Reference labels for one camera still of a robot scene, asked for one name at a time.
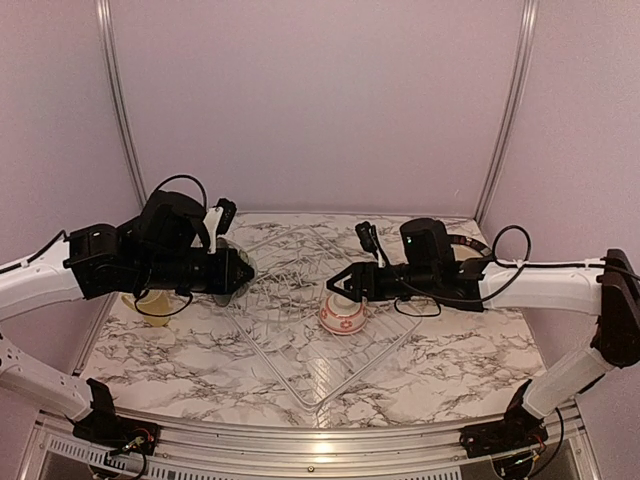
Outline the white bowl with red pattern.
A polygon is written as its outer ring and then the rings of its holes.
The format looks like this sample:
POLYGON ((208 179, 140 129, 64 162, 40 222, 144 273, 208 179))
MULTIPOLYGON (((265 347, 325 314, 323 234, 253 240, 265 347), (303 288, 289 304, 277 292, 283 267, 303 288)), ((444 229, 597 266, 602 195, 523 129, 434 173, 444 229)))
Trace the white bowl with red pattern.
POLYGON ((351 335, 361 331, 369 316, 369 309, 364 302, 354 302, 336 293, 326 297, 318 313, 320 325, 336 335, 351 335))

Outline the yellow mug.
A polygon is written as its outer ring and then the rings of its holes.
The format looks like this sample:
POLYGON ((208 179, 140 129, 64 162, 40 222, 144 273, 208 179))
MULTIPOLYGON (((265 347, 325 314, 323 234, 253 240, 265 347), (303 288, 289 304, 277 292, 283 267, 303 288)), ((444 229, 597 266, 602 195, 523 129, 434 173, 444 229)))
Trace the yellow mug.
POLYGON ((142 316, 142 319, 152 327, 167 325, 174 315, 169 294, 166 291, 151 290, 141 299, 131 294, 122 294, 121 300, 132 311, 142 316))

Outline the large black rimmed cream plate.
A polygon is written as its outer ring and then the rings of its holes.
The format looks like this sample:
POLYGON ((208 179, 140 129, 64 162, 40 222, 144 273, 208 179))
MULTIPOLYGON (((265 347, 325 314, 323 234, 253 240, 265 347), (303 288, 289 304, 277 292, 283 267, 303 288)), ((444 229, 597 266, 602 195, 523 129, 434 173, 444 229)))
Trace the large black rimmed cream plate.
POLYGON ((453 248, 455 258, 459 261, 471 258, 492 257, 492 250, 480 240, 459 234, 450 234, 449 241, 453 248))

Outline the green bowl with flower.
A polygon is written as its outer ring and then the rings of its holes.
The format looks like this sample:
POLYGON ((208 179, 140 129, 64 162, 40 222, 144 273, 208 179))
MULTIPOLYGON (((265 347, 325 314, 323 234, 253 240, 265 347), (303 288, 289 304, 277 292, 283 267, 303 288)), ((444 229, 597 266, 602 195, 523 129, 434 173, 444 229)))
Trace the green bowl with flower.
POLYGON ((239 245, 232 241, 228 241, 226 238, 219 236, 216 238, 216 249, 220 250, 223 247, 230 247, 238 251, 240 258, 251 266, 253 269, 254 275, 251 280, 242 285, 237 291, 232 294, 224 294, 224 295, 214 295, 213 301, 214 303, 221 308, 227 307, 232 301, 244 296, 251 286, 255 283, 258 275, 258 267, 256 261, 239 245))

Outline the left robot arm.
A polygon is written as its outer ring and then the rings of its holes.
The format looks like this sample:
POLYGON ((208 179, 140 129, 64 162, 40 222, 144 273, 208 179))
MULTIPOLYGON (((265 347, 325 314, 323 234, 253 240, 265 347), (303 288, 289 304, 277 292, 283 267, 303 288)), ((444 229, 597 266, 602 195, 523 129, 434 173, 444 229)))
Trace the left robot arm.
MULTIPOLYGON (((153 292, 172 292, 191 304, 198 295, 229 298, 255 270, 224 236, 234 202, 215 206, 175 191, 157 190, 125 223, 98 223, 60 233, 40 251, 1 268, 1 318, 80 323, 97 299, 129 294, 135 309, 153 292)), ((125 438, 108 387, 82 380, 46 362, 25 338, 1 339, 1 385, 87 426, 106 445, 125 438)))

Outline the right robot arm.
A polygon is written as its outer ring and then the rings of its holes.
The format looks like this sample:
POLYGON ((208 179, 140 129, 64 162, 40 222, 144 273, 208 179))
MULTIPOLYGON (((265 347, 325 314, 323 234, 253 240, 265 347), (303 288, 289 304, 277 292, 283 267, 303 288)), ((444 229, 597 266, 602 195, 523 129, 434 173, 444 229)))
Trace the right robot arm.
POLYGON ((518 310, 541 345, 546 370, 514 394, 495 438, 515 448, 564 401, 613 370, 639 362, 639 275, 612 248, 586 260, 506 260, 496 246, 455 235, 440 220, 401 225, 405 260, 393 263, 375 225, 355 228, 372 262, 354 262, 327 288, 353 302, 428 298, 468 312, 518 310))

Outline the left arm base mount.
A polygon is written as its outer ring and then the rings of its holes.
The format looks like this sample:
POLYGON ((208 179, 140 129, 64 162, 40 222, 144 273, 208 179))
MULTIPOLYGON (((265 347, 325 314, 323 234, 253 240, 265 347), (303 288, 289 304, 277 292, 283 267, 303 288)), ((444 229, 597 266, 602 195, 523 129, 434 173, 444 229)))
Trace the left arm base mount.
POLYGON ((74 436, 110 447, 115 455, 136 451, 151 456, 159 425, 118 415, 109 388, 94 379, 87 379, 86 383, 91 393, 90 410, 80 420, 71 421, 74 436))

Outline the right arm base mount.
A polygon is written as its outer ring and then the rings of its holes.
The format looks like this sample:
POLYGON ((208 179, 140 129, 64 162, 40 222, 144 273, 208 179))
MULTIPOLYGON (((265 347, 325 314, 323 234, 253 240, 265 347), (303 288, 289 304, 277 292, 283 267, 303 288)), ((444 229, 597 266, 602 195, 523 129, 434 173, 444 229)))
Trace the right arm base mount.
POLYGON ((516 390, 500 420, 461 429, 459 443, 469 458, 505 453, 548 439, 544 420, 534 417, 523 406, 524 394, 531 383, 528 380, 516 390))

